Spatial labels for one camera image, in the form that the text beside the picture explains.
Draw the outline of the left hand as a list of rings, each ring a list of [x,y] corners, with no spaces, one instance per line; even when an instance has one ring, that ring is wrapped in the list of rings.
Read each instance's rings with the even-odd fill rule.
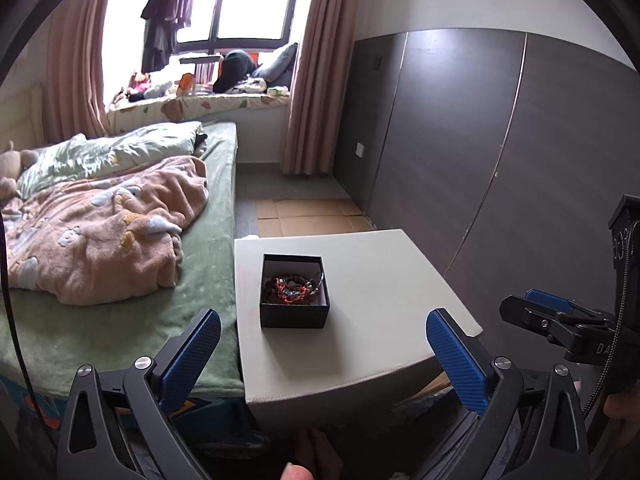
[[[303,466],[287,463],[281,480],[314,480],[311,472]]]

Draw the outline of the right hand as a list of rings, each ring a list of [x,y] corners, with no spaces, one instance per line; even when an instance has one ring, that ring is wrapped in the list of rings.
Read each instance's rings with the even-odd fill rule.
[[[615,393],[605,400],[605,415],[610,419],[623,422],[623,434],[633,438],[639,431],[640,400],[639,393],[628,391]]]

